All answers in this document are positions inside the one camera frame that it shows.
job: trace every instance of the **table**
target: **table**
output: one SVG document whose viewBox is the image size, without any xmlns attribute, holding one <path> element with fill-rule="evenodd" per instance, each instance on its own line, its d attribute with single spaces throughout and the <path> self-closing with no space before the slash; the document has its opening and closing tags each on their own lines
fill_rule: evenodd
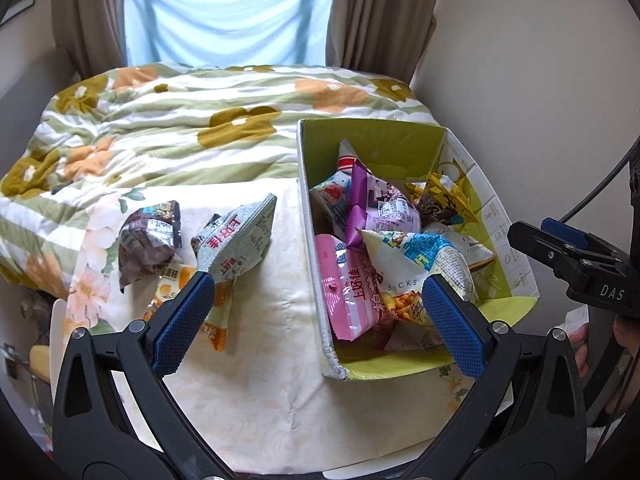
<svg viewBox="0 0 640 480">
<path fill-rule="evenodd" d="M 198 334 L 177 373 L 164 382 L 194 427 L 235 471 L 299 474 L 399 450 L 405 450 L 400 458 L 387 457 L 386 463 L 414 458 L 444 426 L 471 380 L 455 366 L 384 381 L 322 377 L 300 192 L 293 178 L 149 187 L 134 194 L 124 189 L 100 199 L 90 211 L 72 280 L 72 290 L 90 291 L 86 315 L 79 319 L 84 299 L 71 295 L 65 319 L 54 322 L 62 330 L 52 338 L 52 353 L 62 355 L 75 326 L 119 331 L 145 311 L 156 288 L 153 279 L 121 294 L 117 260 L 110 272 L 95 270 L 111 261 L 109 248 L 129 214 L 177 200 L 183 240 L 177 253 L 193 265 L 189 240 L 213 213 L 258 202 L 268 192 L 278 197 L 271 242 L 263 261 L 236 282 L 226 348 L 215 352 L 206 335 Z M 52 368 L 57 375 L 60 364 Z M 115 373 L 115 380 L 138 436 L 157 447 L 123 374 Z"/>
</svg>

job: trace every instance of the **cable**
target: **cable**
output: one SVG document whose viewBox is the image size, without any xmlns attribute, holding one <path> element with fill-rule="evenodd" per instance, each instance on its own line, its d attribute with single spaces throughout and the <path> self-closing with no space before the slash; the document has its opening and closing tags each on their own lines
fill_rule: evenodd
<svg viewBox="0 0 640 480">
<path fill-rule="evenodd" d="M 636 368 L 638 367 L 638 361 L 640 361 L 640 349 L 638 350 L 638 352 L 636 352 L 636 357 L 634 357 L 633 360 L 633 364 L 629 367 L 626 367 L 626 371 L 625 374 L 627 372 L 629 372 L 629 374 L 626 376 L 625 379 L 625 384 L 622 386 L 622 390 L 620 391 L 620 396 L 618 397 L 618 402 L 616 402 L 616 407 L 613 408 L 613 412 L 611 413 L 611 417 L 609 418 L 609 421 L 607 423 L 607 425 L 604 428 L 604 431 L 602 432 L 602 435 L 600 436 L 600 440 L 598 441 L 598 444 L 596 445 L 596 449 L 593 451 L 593 454 L 596 454 L 597 450 L 600 449 L 600 446 L 602 446 L 602 444 L 604 444 L 604 441 L 607 437 L 607 433 L 609 433 L 609 429 L 611 428 L 611 424 L 615 421 L 618 420 L 618 417 L 620 416 L 620 405 L 622 404 L 622 400 L 625 398 L 626 396 L 626 391 L 629 389 L 629 385 L 631 384 L 631 381 L 634 378 L 634 375 L 636 374 Z"/>
<path fill-rule="evenodd" d="M 604 180 L 601 183 L 599 183 L 586 197 L 584 197 L 578 203 L 578 205 L 576 205 L 573 209 L 571 209 L 571 211 L 569 211 L 566 215 L 564 215 L 560 219 L 560 223 L 566 224 L 571 218 L 573 218 L 576 214 L 578 214 L 589 202 L 591 202 L 591 200 L 596 198 L 600 194 L 600 192 L 609 185 L 609 183 L 616 177 L 616 175 L 620 173 L 620 171 L 622 171 L 622 168 L 624 168 L 626 164 L 629 162 L 629 160 L 631 159 L 631 154 L 636 148 L 637 143 L 638 141 L 636 140 L 636 142 L 633 143 L 631 148 L 629 148 L 629 151 L 625 153 L 625 156 L 622 157 L 622 160 L 620 160 L 620 162 L 616 164 L 616 167 L 613 168 L 613 170 L 609 172 L 609 174 L 604 178 Z"/>
</svg>

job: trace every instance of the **striped bedding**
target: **striped bedding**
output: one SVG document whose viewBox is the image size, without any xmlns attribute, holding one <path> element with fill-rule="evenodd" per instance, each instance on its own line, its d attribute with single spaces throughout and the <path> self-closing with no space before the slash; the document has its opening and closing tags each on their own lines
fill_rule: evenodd
<svg viewBox="0 0 640 480">
<path fill-rule="evenodd" d="M 344 69 L 156 63 L 79 82 L 0 182 L 0 273 L 66 298 L 100 197 L 296 177 L 298 120 L 335 116 L 434 123 L 404 83 Z"/>
</svg>

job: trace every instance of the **chip bag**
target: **chip bag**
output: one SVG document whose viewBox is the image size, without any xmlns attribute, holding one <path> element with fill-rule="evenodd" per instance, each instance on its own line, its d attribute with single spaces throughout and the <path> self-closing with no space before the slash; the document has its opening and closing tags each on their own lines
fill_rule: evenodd
<svg viewBox="0 0 640 480">
<path fill-rule="evenodd" d="M 378 277 L 366 254 L 331 235 L 316 236 L 324 302 L 338 339 L 353 341 L 385 315 Z"/>
<path fill-rule="evenodd" d="M 215 214 L 191 239 L 197 270 L 208 272 L 216 282 L 216 297 L 202 326 L 217 351 L 225 346 L 235 279 L 262 259 L 276 202 L 269 193 L 262 202 L 241 205 L 224 216 Z"/>
<path fill-rule="evenodd" d="M 351 209 L 347 220 L 347 247 L 362 245 L 361 229 L 420 232 L 420 215 L 392 184 L 373 176 L 356 160 L 351 171 Z"/>
<path fill-rule="evenodd" d="M 331 221 L 334 235 L 340 240 L 344 240 L 347 229 L 351 167 L 355 160 L 355 151 L 350 142 L 344 139 L 338 149 L 338 171 L 309 190 L 309 196 L 322 208 Z"/>
<path fill-rule="evenodd" d="M 441 235 L 363 230 L 362 237 L 382 278 L 380 297 L 393 318 L 433 326 L 422 304 L 422 285 L 432 274 L 442 274 L 463 300 L 475 300 L 465 259 Z"/>
<path fill-rule="evenodd" d="M 182 244 L 180 205 L 164 202 L 138 209 L 120 229 L 120 290 L 163 269 Z"/>
<path fill-rule="evenodd" d="M 398 323 L 384 349 L 387 351 L 428 350 L 444 344 L 434 326 L 415 323 Z"/>
<path fill-rule="evenodd" d="M 411 202 L 420 212 L 423 224 L 478 222 L 469 208 L 468 198 L 447 175 L 430 173 L 426 183 L 407 182 L 404 186 Z"/>
<path fill-rule="evenodd" d="M 455 232 L 451 227 L 439 222 L 431 222 L 422 229 L 423 233 L 441 235 L 464 257 L 470 270 L 479 269 L 495 258 L 495 254 L 475 238 Z"/>
<path fill-rule="evenodd" d="M 195 267 L 182 263 L 170 263 L 160 274 L 154 298 L 149 303 L 142 319 L 149 319 L 166 300 L 175 298 L 196 272 Z M 213 348 L 221 352 L 225 347 L 228 326 L 228 313 L 231 308 L 234 282 L 216 284 L 216 295 L 213 307 L 202 324 L 202 329 L 209 336 Z"/>
<path fill-rule="evenodd" d="M 262 202 L 241 205 L 224 216 L 213 215 L 191 239 L 198 270 L 208 272 L 217 284 L 253 269 L 271 238 L 277 201 L 269 193 Z"/>
</svg>

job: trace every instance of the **window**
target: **window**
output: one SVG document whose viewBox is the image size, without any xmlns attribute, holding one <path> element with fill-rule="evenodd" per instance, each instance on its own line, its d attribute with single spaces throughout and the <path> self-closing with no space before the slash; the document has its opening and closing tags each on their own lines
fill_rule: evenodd
<svg viewBox="0 0 640 480">
<path fill-rule="evenodd" d="M 127 62 L 324 65 L 332 0 L 125 0 Z"/>
</svg>

